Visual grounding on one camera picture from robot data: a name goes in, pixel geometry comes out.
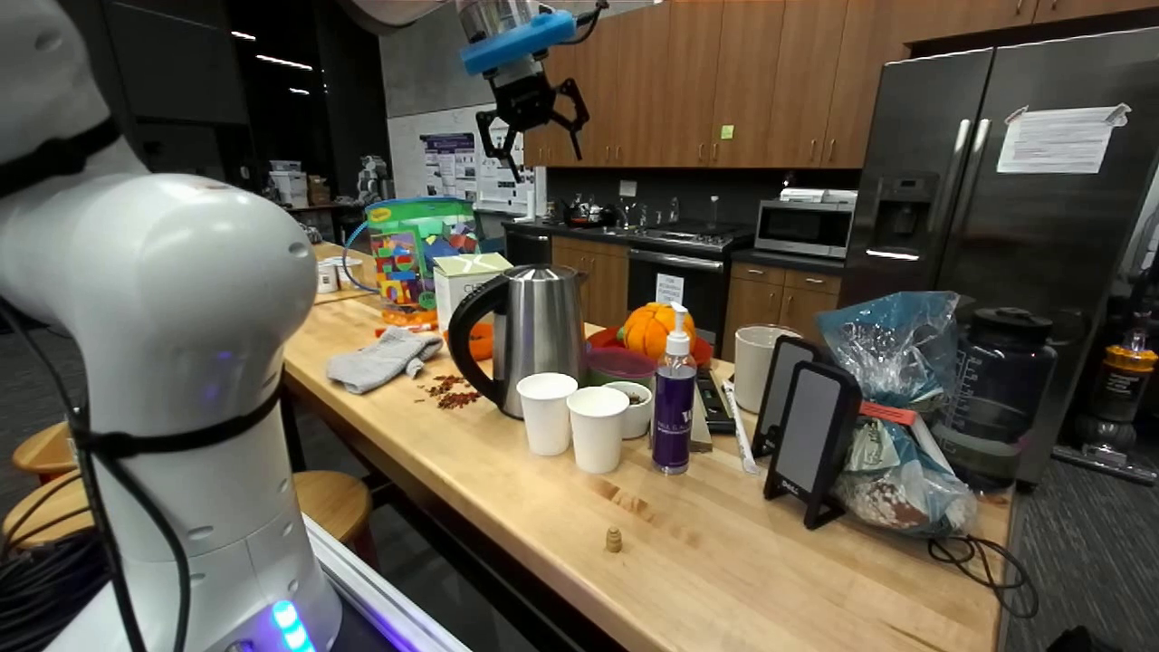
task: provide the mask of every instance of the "wooden countertop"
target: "wooden countertop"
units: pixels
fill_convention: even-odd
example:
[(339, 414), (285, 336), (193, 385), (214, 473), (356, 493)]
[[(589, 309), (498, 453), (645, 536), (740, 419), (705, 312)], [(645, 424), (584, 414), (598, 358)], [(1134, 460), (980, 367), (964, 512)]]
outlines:
[[(497, 540), (627, 650), (994, 650), (994, 598), (923, 544), (840, 517), (817, 533), (800, 502), (760, 498), (724, 440), (688, 473), (654, 473), (627, 443), (604, 478), (571, 455), (531, 455), (518, 419), (470, 403), (437, 411), (425, 382), (374, 396), (328, 389), (327, 361), (374, 339), (377, 312), (333, 298), (285, 343), (297, 390), (346, 419), (374, 448)], [(977, 536), (1008, 540), (1011, 502), (980, 502)]]

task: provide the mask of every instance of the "cardboard box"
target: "cardboard box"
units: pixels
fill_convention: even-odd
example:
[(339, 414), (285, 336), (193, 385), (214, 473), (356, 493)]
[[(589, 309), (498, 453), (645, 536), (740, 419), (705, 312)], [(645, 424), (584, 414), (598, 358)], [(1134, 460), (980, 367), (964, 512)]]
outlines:
[(435, 312), (437, 312), (437, 330), (449, 325), (449, 314), (460, 309), (460, 301), (503, 274), (511, 261), (503, 254), (460, 254), (460, 257), (435, 257)]

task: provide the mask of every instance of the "white paper cup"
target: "white paper cup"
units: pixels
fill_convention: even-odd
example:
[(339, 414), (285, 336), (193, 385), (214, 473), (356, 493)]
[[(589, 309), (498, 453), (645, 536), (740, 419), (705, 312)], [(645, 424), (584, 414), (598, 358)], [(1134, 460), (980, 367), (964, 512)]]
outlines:
[(528, 448), (537, 455), (559, 455), (567, 448), (567, 396), (575, 396), (575, 376), (567, 373), (531, 373), (515, 385), (521, 399), (521, 424), (528, 431)]
[(769, 367), (780, 336), (794, 336), (794, 330), (780, 330), (780, 325), (736, 330), (736, 405), (744, 414), (760, 414)]
[(621, 440), (642, 440), (653, 431), (653, 414), (654, 414), (654, 399), (653, 399), (653, 389), (649, 385), (633, 385), (633, 382), (613, 382), (604, 389), (615, 389), (627, 396), (627, 411), (621, 411), (621, 419), (618, 419), (618, 435)]
[(613, 473), (618, 469), (618, 419), (627, 396), (615, 389), (584, 389), (567, 399), (571, 448), (584, 473)]

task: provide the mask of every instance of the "stainless steel refrigerator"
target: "stainless steel refrigerator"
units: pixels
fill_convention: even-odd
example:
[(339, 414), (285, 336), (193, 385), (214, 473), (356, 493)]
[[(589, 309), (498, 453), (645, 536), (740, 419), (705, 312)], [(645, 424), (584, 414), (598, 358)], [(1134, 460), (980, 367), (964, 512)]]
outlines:
[(880, 74), (842, 306), (946, 285), (1055, 321), (1022, 443), (1038, 482), (1113, 283), (1154, 232), (1159, 30), (980, 48)]

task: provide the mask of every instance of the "electric kettle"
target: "electric kettle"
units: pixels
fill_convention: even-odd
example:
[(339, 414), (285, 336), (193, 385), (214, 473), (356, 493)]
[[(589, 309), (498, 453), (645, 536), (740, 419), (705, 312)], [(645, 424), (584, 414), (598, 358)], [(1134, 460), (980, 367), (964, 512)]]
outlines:
[[(491, 376), (470, 358), (470, 325), (491, 312)], [(503, 414), (521, 419), (515, 385), (531, 373), (584, 376), (578, 274), (511, 268), (473, 285), (444, 325), (449, 354)]]

